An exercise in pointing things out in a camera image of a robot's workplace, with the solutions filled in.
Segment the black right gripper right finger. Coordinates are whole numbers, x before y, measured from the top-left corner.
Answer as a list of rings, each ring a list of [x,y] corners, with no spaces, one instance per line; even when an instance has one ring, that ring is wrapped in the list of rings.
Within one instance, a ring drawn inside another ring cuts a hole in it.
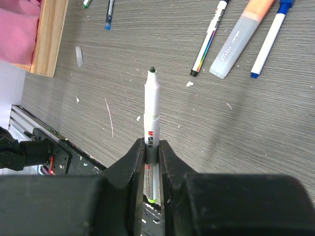
[[[314,206],[301,182],[278,174],[201,174],[159,143],[165,236],[312,236]]]

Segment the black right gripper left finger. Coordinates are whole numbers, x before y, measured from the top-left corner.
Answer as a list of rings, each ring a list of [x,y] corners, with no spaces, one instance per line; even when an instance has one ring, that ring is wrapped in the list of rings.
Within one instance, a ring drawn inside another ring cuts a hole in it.
[[[99,175],[3,175],[3,236],[141,234],[144,141]]]

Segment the white pen with lime end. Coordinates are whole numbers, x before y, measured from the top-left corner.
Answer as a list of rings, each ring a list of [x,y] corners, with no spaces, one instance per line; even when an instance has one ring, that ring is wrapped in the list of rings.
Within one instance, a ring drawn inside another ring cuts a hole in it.
[[[145,142],[145,179],[146,197],[149,203],[158,198],[159,167],[158,146],[160,127],[160,85],[156,69],[152,66],[144,85],[144,142]]]

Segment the white marker with blue end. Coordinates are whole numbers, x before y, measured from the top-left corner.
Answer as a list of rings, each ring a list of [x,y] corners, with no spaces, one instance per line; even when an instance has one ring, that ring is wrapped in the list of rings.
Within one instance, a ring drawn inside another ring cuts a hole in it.
[[[281,25],[285,19],[285,16],[286,14],[283,14],[283,13],[277,13],[275,15],[275,18],[270,26],[270,29],[266,35],[266,38],[261,46],[261,49],[259,51],[259,54],[255,60],[255,63],[251,69],[251,74],[250,74],[250,77],[251,78],[258,78],[258,76],[260,75],[264,65],[265,65],[265,62],[268,58],[268,55],[271,51],[271,48],[274,44],[274,41],[278,35],[278,32],[281,28]]]

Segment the grey highlighter with orange tip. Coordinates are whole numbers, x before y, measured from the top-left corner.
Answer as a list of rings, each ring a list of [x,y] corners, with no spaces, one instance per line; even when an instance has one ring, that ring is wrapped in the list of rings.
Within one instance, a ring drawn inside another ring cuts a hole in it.
[[[209,72],[224,79],[244,50],[260,22],[241,15],[213,61]]]

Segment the white pen with black end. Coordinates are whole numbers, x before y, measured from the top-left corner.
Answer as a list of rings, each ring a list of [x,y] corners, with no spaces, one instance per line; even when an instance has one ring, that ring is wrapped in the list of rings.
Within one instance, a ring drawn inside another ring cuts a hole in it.
[[[219,1],[218,5],[216,7],[215,13],[212,17],[212,20],[208,26],[207,31],[206,31],[206,35],[205,35],[205,38],[203,40],[203,43],[200,47],[198,55],[197,55],[195,62],[192,66],[192,69],[190,71],[191,76],[196,77],[199,74],[199,71],[200,71],[202,64],[203,64],[203,61],[207,55],[208,49],[209,49],[210,44],[214,38],[214,35],[216,33],[216,30],[218,28],[220,20],[223,16],[225,9],[226,9],[226,6],[229,3],[230,3],[230,0],[220,0]]]

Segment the blue marker cap with eraser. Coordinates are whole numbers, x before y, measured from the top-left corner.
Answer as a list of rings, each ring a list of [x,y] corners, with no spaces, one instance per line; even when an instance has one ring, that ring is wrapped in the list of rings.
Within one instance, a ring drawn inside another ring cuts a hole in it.
[[[286,15],[288,10],[294,5],[294,2],[295,0],[280,0],[280,6],[277,13]]]

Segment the orange highlighter cap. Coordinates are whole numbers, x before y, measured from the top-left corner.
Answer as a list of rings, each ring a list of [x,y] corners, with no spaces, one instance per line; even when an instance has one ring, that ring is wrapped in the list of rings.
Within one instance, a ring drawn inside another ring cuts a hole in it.
[[[273,2],[274,0],[250,0],[244,9],[242,16],[260,22]]]

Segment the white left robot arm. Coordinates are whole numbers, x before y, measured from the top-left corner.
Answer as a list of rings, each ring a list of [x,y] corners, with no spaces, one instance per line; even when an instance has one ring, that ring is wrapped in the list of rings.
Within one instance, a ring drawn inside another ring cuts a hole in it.
[[[0,167],[21,171],[25,167],[49,162],[52,143],[49,140],[22,141],[14,139],[8,130],[0,129]]]

